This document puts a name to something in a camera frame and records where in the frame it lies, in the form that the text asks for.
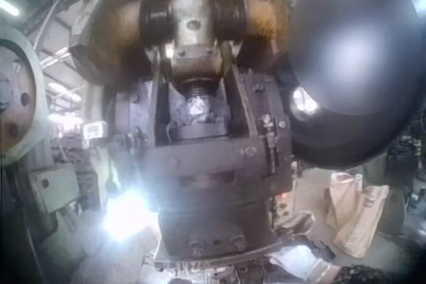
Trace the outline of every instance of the bolt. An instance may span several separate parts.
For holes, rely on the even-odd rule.
[[[140,100],[139,93],[134,93],[134,94],[132,94],[132,95],[130,96],[130,101],[131,101],[132,103],[138,103],[138,102],[139,102],[139,100]]]
[[[204,253],[204,242],[197,239],[189,243],[189,248],[193,257],[202,257]]]
[[[252,156],[254,156],[257,152],[257,149],[253,146],[248,146],[247,148],[244,149],[244,154],[246,155],[247,158],[251,158]]]
[[[185,50],[182,49],[182,48],[178,49],[177,52],[178,52],[178,55],[181,56],[181,57],[183,57],[185,55]]]
[[[235,245],[235,248],[237,249],[237,251],[243,252],[246,250],[247,245],[245,243],[238,243]]]
[[[271,116],[269,114],[264,114],[262,116],[262,121],[263,121],[264,124],[271,122]]]
[[[234,244],[234,247],[238,252],[243,252],[247,249],[247,241],[244,235],[235,235],[231,237],[230,241]]]
[[[15,71],[16,73],[21,71],[21,67],[22,67],[21,61],[19,61],[18,59],[12,62],[12,70]]]
[[[263,83],[256,83],[256,85],[254,86],[255,92],[263,92],[264,90],[265,90],[265,86]]]
[[[193,257],[202,257],[203,250],[202,249],[192,249],[191,252],[192,252]]]

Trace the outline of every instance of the steel beam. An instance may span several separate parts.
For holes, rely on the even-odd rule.
[[[34,41],[34,50],[37,54],[41,52],[41,49],[43,48],[43,43],[45,42],[47,33],[49,32],[50,26],[52,25],[52,22],[55,20],[55,17],[62,9],[62,4],[65,0],[56,0],[53,3],[53,6],[50,8],[49,13],[47,14],[45,20],[43,21],[43,24],[41,25],[41,28],[39,30],[39,33],[37,34],[37,37]]]
[[[42,53],[44,53],[45,55],[50,56],[50,57],[55,57],[56,59],[58,59],[58,61],[59,61],[60,63],[64,64],[65,66],[67,66],[67,67],[68,67],[68,68],[70,68],[71,70],[73,70],[73,71],[77,72],[76,68],[75,68],[73,65],[71,65],[71,64],[70,64],[70,63],[68,63],[67,61],[62,60],[62,58],[61,58],[61,57],[57,56],[57,55],[56,55],[55,53],[53,53],[52,51],[49,51],[49,50],[47,50],[47,49],[43,49],[41,52],[42,52]]]

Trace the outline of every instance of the nut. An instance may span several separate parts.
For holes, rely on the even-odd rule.
[[[243,252],[247,249],[247,241],[244,235],[235,235],[231,237],[231,243],[234,244],[236,251]]]
[[[193,257],[202,257],[204,253],[204,242],[201,240],[194,240],[189,243],[189,248]]]
[[[203,254],[202,249],[192,249],[191,252],[193,257],[202,257]]]
[[[265,90],[265,86],[263,83],[256,83],[256,85],[254,86],[255,92],[263,92],[264,90]]]
[[[139,100],[140,100],[139,93],[134,93],[134,94],[132,94],[132,95],[130,96],[130,101],[131,101],[132,103],[138,103],[138,102],[139,102]]]
[[[180,48],[180,49],[178,49],[177,53],[178,53],[179,56],[183,57],[185,55],[185,50]]]

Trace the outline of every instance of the hex bolt head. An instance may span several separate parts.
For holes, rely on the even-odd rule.
[[[256,83],[256,85],[254,86],[255,92],[263,92],[264,90],[265,90],[265,86],[263,83]]]
[[[139,102],[139,100],[140,100],[140,95],[139,95],[139,93],[134,93],[134,94],[132,94],[132,95],[130,96],[130,101],[131,101],[132,103],[138,103],[138,102]]]
[[[238,243],[238,244],[235,245],[235,248],[236,248],[237,251],[243,252],[243,251],[246,250],[247,245],[245,243]]]
[[[262,122],[263,122],[264,124],[267,124],[267,123],[271,122],[271,116],[270,116],[269,114],[264,114],[264,115],[262,116]]]
[[[230,241],[234,244],[236,251],[243,252],[247,250],[247,241],[244,235],[235,235],[231,237]]]
[[[193,257],[202,257],[204,253],[204,242],[201,240],[194,240],[189,243],[189,248]]]
[[[203,250],[196,248],[196,249],[192,249],[191,252],[193,257],[202,257]]]

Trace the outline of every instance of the metal plate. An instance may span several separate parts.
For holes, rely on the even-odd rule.
[[[49,119],[43,73],[28,39],[18,30],[0,27],[0,59],[1,77],[8,79],[13,91],[9,106],[0,116],[4,166],[20,159],[47,136]]]
[[[42,212],[55,212],[79,197],[79,185],[72,164],[56,165],[29,174],[31,187]]]

